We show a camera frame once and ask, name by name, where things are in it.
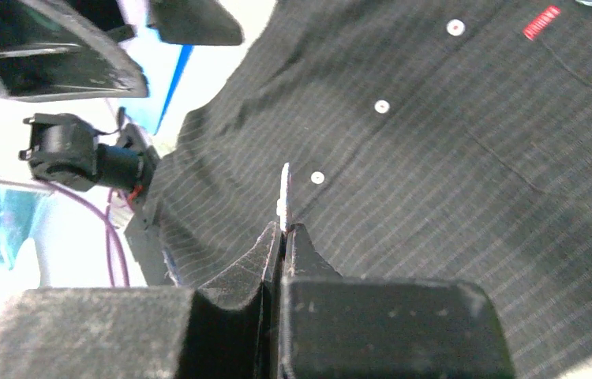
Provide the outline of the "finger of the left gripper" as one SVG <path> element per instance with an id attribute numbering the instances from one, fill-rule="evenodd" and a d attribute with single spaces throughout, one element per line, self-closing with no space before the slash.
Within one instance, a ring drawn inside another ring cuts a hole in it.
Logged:
<path id="1" fill-rule="evenodd" d="M 28 103 L 144 98 L 135 36 L 116 1 L 0 1 L 0 97 Z"/>
<path id="2" fill-rule="evenodd" d="M 239 46 L 238 21 L 216 0 L 150 0 L 147 26 L 162 42 L 190 46 Z"/>

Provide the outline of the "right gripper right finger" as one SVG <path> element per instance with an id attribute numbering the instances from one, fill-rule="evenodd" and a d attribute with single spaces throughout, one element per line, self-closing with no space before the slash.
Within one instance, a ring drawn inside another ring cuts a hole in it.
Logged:
<path id="1" fill-rule="evenodd" d="M 460 280 L 339 274 L 304 225 L 281 241 L 280 378 L 513 378 L 489 296 Z"/>

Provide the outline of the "black pinstriped shirt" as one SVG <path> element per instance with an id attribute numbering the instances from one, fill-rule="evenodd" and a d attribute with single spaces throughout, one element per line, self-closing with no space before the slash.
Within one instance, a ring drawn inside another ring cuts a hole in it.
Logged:
<path id="1" fill-rule="evenodd" d="M 592 6 L 278 1 L 149 190 L 186 284 L 253 245 L 285 163 L 340 273 L 477 283 L 521 378 L 592 354 Z"/>

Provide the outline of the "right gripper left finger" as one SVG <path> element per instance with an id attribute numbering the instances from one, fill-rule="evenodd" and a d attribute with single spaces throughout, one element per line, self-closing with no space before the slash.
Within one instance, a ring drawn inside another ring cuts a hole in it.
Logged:
<path id="1" fill-rule="evenodd" d="M 0 313 L 0 378 L 264 378 L 269 223 L 198 288 L 39 288 Z"/>

